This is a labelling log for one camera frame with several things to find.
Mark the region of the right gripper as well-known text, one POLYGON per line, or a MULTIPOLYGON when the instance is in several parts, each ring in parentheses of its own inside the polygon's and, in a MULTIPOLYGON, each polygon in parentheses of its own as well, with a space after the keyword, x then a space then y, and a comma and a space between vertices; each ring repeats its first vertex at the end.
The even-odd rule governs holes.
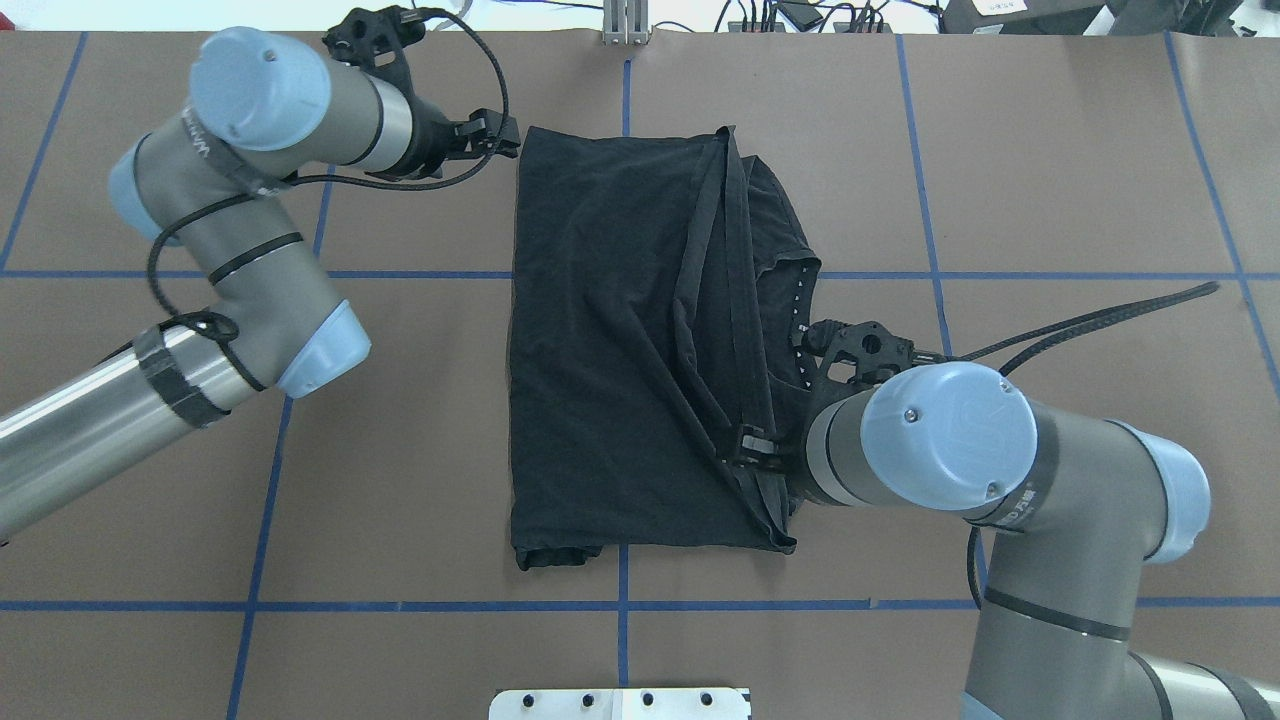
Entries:
POLYGON ((781 473, 790 496, 815 501, 806 460, 806 433, 812 423, 780 427, 773 438, 760 427, 739 427, 739 451, 728 457, 735 468, 781 473))

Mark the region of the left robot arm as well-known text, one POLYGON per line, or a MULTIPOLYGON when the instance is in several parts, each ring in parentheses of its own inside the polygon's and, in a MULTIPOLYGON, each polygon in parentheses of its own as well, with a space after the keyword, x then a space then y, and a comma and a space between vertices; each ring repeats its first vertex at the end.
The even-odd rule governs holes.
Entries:
POLYGON ((255 395, 302 398, 371 341, 282 206, 306 184, 444 190, 516 158, 500 108, 452 120, 419 96, 404 50, 443 10, 352 10, 316 49, 232 27, 210 35, 180 110, 109 176, 118 215, 148 238, 164 319, 3 419, 3 539, 86 496, 255 395))

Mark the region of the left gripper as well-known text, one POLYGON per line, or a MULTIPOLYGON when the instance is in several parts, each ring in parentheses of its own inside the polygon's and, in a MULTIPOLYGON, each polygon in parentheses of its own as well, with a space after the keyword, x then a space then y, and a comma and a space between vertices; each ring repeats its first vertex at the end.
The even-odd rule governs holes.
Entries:
POLYGON ((411 105, 413 133, 404 154, 407 181, 440 179, 442 167, 457 158, 518 156, 521 131, 509 113, 477 109, 467 120, 454 123, 435 105, 411 105))

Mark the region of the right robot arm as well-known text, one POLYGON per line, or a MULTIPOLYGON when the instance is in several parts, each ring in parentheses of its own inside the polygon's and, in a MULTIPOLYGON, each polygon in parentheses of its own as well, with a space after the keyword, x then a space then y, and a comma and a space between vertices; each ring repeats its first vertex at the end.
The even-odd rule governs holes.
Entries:
POLYGON ((1277 716, 1274 683, 1130 647, 1143 568, 1188 553, 1211 512, 1204 469, 1170 439, 945 363, 827 404, 791 445, 745 427, 730 460, 786 470, 818 503, 995 533, 963 719, 1277 716))

